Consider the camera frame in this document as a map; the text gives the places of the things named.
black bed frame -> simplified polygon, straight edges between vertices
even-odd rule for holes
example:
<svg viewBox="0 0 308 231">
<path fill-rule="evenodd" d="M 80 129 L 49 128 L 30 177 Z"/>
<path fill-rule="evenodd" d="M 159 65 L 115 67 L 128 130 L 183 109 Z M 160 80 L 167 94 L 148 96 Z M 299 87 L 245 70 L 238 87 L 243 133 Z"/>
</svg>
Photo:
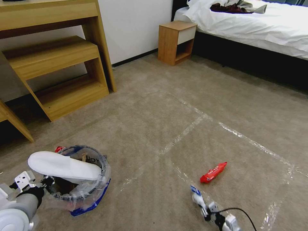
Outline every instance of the black bed frame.
<svg viewBox="0 0 308 231">
<path fill-rule="evenodd" d="M 187 0 L 173 0 L 175 12 L 187 6 Z M 221 63 L 271 82 L 308 93 L 308 61 L 281 53 L 196 32 L 193 54 Z"/>
</svg>

gray cloth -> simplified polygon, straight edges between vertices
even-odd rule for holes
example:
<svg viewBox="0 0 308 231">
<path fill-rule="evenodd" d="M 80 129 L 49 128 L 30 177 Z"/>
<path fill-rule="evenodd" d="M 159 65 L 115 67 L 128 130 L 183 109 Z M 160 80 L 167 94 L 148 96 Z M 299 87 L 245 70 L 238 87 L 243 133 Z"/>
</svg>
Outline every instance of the gray cloth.
<svg viewBox="0 0 308 231">
<path fill-rule="evenodd" d="M 226 6 L 230 6 L 233 4 L 237 4 L 238 7 L 244 8 L 248 12 L 255 12 L 255 13 L 260 13 L 260 14 L 265 13 L 266 6 L 267 6 L 267 5 L 264 5 L 259 8 L 253 8 L 251 3 L 245 2 L 243 0 L 228 0 L 224 6 L 226 7 Z"/>
</svg>

white wall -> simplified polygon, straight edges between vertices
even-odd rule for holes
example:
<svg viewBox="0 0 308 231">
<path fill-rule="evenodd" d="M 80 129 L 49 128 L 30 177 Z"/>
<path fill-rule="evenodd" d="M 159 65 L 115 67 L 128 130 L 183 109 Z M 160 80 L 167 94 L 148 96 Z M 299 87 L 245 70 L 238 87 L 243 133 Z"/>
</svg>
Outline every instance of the white wall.
<svg viewBox="0 0 308 231">
<path fill-rule="evenodd" d="M 111 63 L 140 55 L 158 47 L 158 25 L 171 19 L 172 0 L 98 0 Z M 82 28 L 71 27 L 31 35 L 0 39 L 0 50 L 78 35 Z M 86 73 L 83 64 L 37 77 L 29 83 L 34 90 Z M 0 53 L 0 99 L 4 102 L 28 94 Z"/>
<path fill-rule="evenodd" d="M 173 0 L 98 0 L 111 63 L 158 47 L 158 26 L 170 22 Z"/>
</svg>

trash bin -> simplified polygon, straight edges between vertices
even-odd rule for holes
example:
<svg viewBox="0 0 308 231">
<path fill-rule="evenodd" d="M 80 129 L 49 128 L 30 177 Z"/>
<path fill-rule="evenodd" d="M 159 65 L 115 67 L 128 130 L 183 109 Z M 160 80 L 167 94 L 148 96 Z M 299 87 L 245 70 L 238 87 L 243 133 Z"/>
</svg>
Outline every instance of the trash bin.
<svg viewBox="0 0 308 231">
<path fill-rule="evenodd" d="M 47 206 L 69 210 L 72 216 L 77 216 L 96 208 L 111 180 L 111 168 L 107 157 L 94 148 L 84 145 L 64 148 L 58 153 L 77 160 L 84 158 L 86 162 L 96 164 L 101 168 L 101 177 L 96 181 L 85 180 L 78 185 L 69 185 L 69 182 L 65 182 L 65 186 L 72 189 L 67 193 L 63 193 L 63 190 L 60 190 L 61 187 L 59 187 L 60 184 L 63 185 L 63 182 L 60 182 L 63 179 L 56 178 L 55 185 L 50 187 L 50 195 L 46 198 Z"/>
</svg>

bed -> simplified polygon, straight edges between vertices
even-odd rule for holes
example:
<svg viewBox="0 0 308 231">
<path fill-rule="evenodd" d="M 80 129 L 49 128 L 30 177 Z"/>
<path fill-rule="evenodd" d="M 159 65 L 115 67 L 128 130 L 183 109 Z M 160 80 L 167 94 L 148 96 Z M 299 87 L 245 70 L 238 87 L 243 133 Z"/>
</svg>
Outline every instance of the bed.
<svg viewBox="0 0 308 231">
<path fill-rule="evenodd" d="M 265 14 L 210 10 L 212 4 L 224 1 L 190 0 L 189 6 L 186 0 L 173 1 L 172 19 L 198 25 L 193 54 L 280 78 L 307 72 L 308 7 L 246 0 L 254 7 L 267 4 Z"/>
<path fill-rule="evenodd" d="M 190 0 L 175 20 L 192 21 L 198 31 L 232 41 L 308 60 L 308 7 L 246 0 L 254 7 L 267 5 L 265 14 L 212 12 L 213 3 L 226 0 Z"/>
</svg>

